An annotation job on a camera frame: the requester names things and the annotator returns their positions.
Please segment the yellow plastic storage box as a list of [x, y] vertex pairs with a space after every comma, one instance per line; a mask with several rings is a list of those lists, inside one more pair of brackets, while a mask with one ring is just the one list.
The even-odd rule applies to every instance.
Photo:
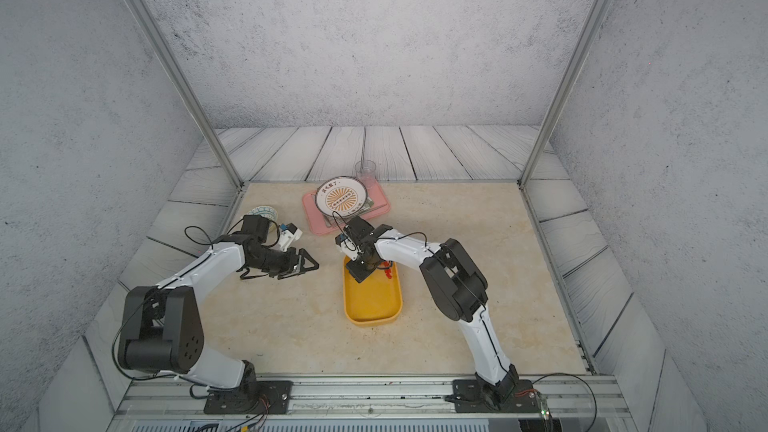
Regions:
[[403, 297], [395, 263], [392, 272], [392, 280], [382, 270], [377, 270], [358, 284], [344, 268], [344, 312], [350, 322], [359, 327], [373, 327], [398, 318], [403, 308]]

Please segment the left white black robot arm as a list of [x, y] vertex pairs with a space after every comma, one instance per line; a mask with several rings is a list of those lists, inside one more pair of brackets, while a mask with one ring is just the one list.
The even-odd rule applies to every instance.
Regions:
[[126, 296], [122, 324], [112, 345], [118, 370], [144, 372], [146, 380], [174, 375], [218, 390], [245, 383], [249, 362], [235, 360], [206, 344], [199, 307], [208, 294], [233, 274], [251, 280], [283, 280], [315, 271], [320, 264], [293, 242], [302, 232], [260, 215], [245, 215], [230, 233], [204, 243], [195, 261], [152, 286]]

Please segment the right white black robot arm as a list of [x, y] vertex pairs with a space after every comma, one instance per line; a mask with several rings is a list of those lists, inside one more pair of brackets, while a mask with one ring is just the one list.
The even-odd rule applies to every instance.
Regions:
[[387, 224], [374, 227], [355, 217], [340, 229], [335, 245], [348, 258], [346, 269], [358, 283], [390, 263], [420, 271], [436, 307], [458, 324], [467, 342], [481, 403], [495, 411], [502, 408], [519, 375], [494, 330], [488, 282], [459, 241], [431, 242], [423, 232], [402, 233]]

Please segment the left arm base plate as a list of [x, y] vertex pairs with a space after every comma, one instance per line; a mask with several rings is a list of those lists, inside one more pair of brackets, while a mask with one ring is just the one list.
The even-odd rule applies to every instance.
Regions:
[[250, 380], [236, 389], [213, 390], [203, 408], [206, 415], [284, 415], [293, 382]]

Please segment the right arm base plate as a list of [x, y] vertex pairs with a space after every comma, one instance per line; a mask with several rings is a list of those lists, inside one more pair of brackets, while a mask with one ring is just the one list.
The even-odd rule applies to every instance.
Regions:
[[512, 388], [494, 387], [478, 378], [457, 379], [445, 401], [452, 403], [457, 413], [539, 414], [542, 410], [532, 382], [524, 379]]

